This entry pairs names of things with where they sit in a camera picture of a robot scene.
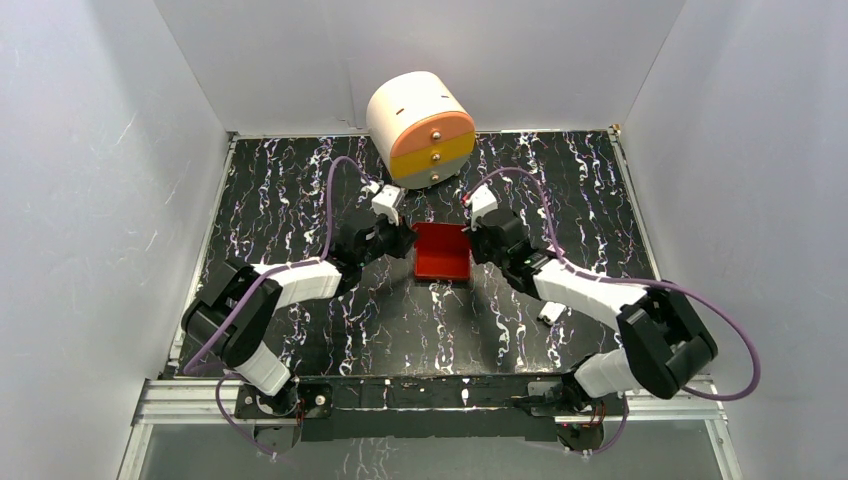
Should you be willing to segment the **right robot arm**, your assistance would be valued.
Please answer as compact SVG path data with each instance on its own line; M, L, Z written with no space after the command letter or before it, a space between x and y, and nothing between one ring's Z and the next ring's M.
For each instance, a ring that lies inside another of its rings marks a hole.
M466 234L474 261L493 264L514 290L587 315L622 341L615 351L590 354L574 364L560 386L518 400L520 408L555 405L587 414L609 394L641 389L670 399L718 354L682 293L569 271L554 252L531 242L519 215L507 207L474 214Z

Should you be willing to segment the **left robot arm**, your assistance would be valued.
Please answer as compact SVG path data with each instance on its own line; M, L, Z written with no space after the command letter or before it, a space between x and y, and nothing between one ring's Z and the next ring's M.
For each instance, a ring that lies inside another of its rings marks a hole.
M405 257L417 238L405 219L380 214L371 226L343 226L324 256L266 266L226 260L196 294L181 327L200 342L201 357L216 356L224 370L252 387L271 414L291 415L304 402L296 376L264 341L274 314L346 294L361 281L365 266L384 256Z

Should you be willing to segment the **red paper box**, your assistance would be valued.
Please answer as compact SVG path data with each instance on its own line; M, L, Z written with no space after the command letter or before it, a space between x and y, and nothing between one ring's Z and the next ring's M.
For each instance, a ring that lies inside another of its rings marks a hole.
M471 279L471 246L466 226L418 222L414 243L414 278L419 281L468 282Z

